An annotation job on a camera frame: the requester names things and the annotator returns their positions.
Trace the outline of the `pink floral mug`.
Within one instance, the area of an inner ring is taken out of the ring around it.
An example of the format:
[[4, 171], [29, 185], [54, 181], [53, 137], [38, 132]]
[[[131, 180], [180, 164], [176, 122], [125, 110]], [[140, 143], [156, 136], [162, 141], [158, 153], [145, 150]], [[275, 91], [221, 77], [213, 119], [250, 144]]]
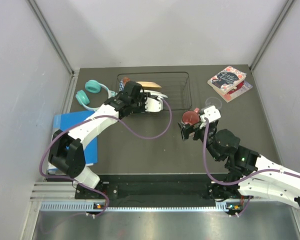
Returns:
[[181, 121], [183, 124], [187, 125], [195, 125], [197, 123], [200, 122], [200, 115], [199, 115], [199, 108], [195, 108], [194, 110], [188, 110], [186, 111], [182, 117], [181, 117]]

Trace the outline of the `white watermelon plate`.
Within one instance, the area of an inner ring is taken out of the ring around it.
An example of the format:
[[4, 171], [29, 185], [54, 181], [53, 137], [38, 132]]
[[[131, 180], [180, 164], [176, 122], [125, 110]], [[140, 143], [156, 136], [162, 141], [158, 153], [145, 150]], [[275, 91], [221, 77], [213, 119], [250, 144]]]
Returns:
[[166, 98], [166, 99], [168, 98], [167, 95], [165, 95], [165, 94], [163, 94], [161, 92], [158, 92], [158, 91], [152, 91], [152, 90], [150, 90], [149, 92], [153, 96], [162, 97], [162, 98]]

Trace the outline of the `beige bird plate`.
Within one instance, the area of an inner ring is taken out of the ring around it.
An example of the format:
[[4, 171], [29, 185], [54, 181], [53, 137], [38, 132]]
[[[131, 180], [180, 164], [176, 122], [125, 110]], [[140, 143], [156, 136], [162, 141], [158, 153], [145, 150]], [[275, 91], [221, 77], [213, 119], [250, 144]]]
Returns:
[[144, 89], [161, 89], [162, 87], [156, 82], [152, 81], [137, 81], [137, 84], [140, 84]]

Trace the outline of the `blue white patterned bowl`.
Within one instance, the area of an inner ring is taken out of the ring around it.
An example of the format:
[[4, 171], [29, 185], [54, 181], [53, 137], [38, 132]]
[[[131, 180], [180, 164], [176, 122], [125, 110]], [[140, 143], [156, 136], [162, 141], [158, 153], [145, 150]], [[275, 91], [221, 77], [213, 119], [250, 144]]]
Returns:
[[125, 85], [126, 85], [126, 83], [123, 80], [121, 80], [119, 82], [119, 89], [118, 90], [121, 92], [125, 88]]

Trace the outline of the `black wire dish rack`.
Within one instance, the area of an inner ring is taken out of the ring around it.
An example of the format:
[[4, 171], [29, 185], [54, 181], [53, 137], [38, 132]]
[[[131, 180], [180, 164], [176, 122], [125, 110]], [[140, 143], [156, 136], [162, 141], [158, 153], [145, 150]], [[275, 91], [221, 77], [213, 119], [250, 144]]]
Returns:
[[116, 80], [118, 89], [125, 77], [135, 82], [153, 82], [161, 86], [159, 92], [167, 96], [173, 111], [190, 110], [192, 107], [190, 77], [185, 71], [121, 73]]

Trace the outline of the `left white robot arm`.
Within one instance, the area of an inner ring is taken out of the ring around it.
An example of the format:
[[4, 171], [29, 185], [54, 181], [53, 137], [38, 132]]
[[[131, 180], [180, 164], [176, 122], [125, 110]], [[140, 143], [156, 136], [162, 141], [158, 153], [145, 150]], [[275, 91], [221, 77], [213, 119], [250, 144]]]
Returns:
[[92, 198], [104, 191], [100, 177], [86, 166], [84, 150], [101, 132], [134, 112], [146, 109], [151, 94], [141, 84], [128, 81], [124, 89], [108, 98], [82, 124], [70, 130], [57, 131], [51, 142], [48, 161], [71, 179], [86, 186]]

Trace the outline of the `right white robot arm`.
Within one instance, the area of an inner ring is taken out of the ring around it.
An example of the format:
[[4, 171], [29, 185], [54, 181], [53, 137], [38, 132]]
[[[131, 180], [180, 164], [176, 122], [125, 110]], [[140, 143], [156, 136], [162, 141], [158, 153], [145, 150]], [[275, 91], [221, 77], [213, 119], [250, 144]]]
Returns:
[[217, 122], [204, 127], [199, 124], [178, 123], [181, 138], [201, 140], [203, 144], [203, 165], [207, 167], [207, 154], [216, 162], [225, 162], [228, 174], [224, 180], [217, 180], [209, 171], [207, 176], [213, 182], [211, 195], [226, 200], [229, 198], [264, 198], [284, 203], [300, 210], [300, 173], [279, 165], [260, 153], [240, 144], [228, 129], [217, 129]]

